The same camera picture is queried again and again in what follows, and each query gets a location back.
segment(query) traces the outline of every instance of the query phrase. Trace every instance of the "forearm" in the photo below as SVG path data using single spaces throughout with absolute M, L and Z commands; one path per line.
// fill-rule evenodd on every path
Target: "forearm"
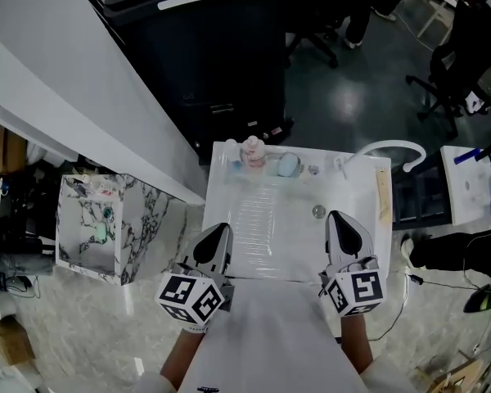
M 351 364 L 362 373 L 373 361 L 366 334 L 366 322 L 362 314 L 342 318 L 342 350 Z
M 190 333 L 182 330 L 169 357 L 165 360 L 160 374 L 167 378 L 176 390 L 180 388 L 203 338 L 203 333 Z

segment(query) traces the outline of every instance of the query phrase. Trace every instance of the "cardboard box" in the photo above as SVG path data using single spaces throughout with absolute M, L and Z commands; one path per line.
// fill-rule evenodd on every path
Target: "cardboard box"
M 24 169 L 26 145 L 22 137 L 0 125 L 0 174 Z
M 0 320 L 0 355 L 8 365 L 25 363 L 34 359 L 27 332 L 12 316 Z

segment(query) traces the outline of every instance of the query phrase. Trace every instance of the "marble box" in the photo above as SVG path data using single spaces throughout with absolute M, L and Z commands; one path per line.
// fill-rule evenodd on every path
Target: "marble box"
M 76 190 L 78 177 L 65 175 L 61 180 L 56 264 L 117 285 L 133 282 L 147 252 L 155 253 L 169 201 L 179 200 L 128 174 L 102 175 L 115 184 L 113 195 L 84 195 Z M 99 223 L 106 225 L 106 237 L 99 238 Z M 166 265 L 160 264 L 156 272 Z

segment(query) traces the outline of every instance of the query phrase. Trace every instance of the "faucet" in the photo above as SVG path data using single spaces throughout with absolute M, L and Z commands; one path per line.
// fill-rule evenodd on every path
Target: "faucet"
M 385 141 L 372 142 L 371 144 L 367 144 L 361 150 L 358 150 L 356 153 L 354 153 L 348 160 L 344 162 L 343 165 L 340 165 L 342 172 L 344 172 L 344 177 L 346 179 L 348 178 L 347 175 L 349 174 L 349 167 L 352 167 L 357 162 L 357 159 L 360 159 L 360 157 L 362 157 L 368 151 L 376 150 L 377 148 L 385 148 L 385 147 L 411 148 L 420 153 L 420 156 L 416 160 L 411 161 L 409 163 L 405 163 L 403 165 L 403 171 L 406 173 L 411 172 L 411 169 L 413 167 L 419 165 L 422 161 L 426 159 L 426 150 L 424 150 L 422 146 L 419 146 L 414 142 L 409 142 L 404 140 L 385 140 Z

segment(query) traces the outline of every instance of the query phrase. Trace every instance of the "sleeve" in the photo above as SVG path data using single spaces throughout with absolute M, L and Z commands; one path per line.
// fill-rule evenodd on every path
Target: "sleeve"
M 360 374 L 371 393 L 416 393 L 411 382 L 385 357 L 375 359 Z
M 177 393 L 171 382 L 158 373 L 145 371 L 133 389 L 133 393 Z

